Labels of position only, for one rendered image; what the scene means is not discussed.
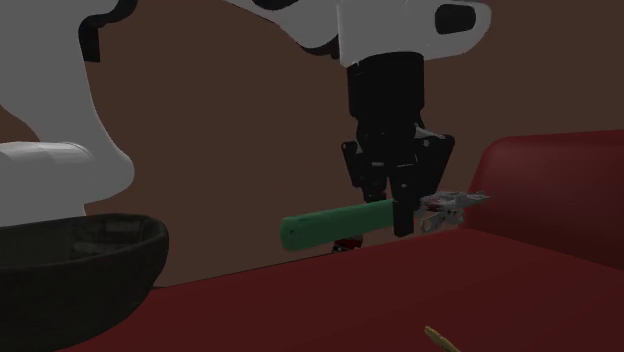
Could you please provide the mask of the dark red sofa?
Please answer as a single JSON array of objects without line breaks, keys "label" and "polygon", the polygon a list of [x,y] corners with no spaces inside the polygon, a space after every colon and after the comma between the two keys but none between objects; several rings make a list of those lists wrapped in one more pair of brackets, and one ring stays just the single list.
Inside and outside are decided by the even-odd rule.
[{"label": "dark red sofa", "polygon": [[63,352],[624,352],[624,130],[505,137],[455,230],[153,291]]}]

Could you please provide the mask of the yellow thin stick object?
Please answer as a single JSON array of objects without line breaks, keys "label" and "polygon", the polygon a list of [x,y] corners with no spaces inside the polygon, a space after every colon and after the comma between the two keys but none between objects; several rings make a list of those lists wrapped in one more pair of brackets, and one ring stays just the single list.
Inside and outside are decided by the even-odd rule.
[{"label": "yellow thin stick object", "polygon": [[444,352],[461,352],[450,340],[442,336],[430,326],[424,328],[424,333],[431,341],[440,347]]}]

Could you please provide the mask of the small red black object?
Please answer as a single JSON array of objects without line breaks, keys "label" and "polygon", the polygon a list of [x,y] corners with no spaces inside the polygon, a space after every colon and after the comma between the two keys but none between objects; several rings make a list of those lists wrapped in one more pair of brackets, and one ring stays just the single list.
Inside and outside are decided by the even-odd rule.
[{"label": "small red black object", "polygon": [[352,236],[349,238],[336,240],[333,242],[332,252],[338,253],[338,252],[346,252],[346,251],[351,251],[354,249],[359,249],[362,247],[362,244],[363,244],[362,235],[357,235],[357,236]]}]

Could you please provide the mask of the green handled metal kitchen tool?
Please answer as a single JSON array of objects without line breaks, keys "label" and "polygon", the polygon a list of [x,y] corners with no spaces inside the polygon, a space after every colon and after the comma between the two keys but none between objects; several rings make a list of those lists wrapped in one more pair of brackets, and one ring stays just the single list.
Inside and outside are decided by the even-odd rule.
[{"label": "green handled metal kitchen tool", "polygon": [[[444,223],[461,224],[467,208],[488,199],[482,191],[438,191],[425,196],[415,212],[414,229],[427,234]],[[387,227],[393,227],[392,199],[285,217],[279,235],[282,247],[293,252]]]}]

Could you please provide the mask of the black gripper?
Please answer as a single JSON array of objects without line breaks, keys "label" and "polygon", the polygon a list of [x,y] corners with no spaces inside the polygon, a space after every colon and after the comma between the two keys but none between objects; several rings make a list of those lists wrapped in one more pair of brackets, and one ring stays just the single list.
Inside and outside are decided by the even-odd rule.
[{"label": "black gripper", "polygon": [[424,108],[424,58],[416,52],[376,54],[346,69],[356,140],[341,150],[366,203],[387,199],[390,168],[393,232],[414,232],[421,199],[434,194],[455,146],[451,135],[416,138]]}]

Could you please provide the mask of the black bowl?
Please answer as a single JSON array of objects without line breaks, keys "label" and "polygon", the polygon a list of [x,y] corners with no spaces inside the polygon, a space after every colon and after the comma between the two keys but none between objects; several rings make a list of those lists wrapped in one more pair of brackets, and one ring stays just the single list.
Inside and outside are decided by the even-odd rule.
[{"label": "black bowl", "polygon": [[0,352],[55,352],[145,300],[167,260],[158,219],[101,214],[0,227]]}]

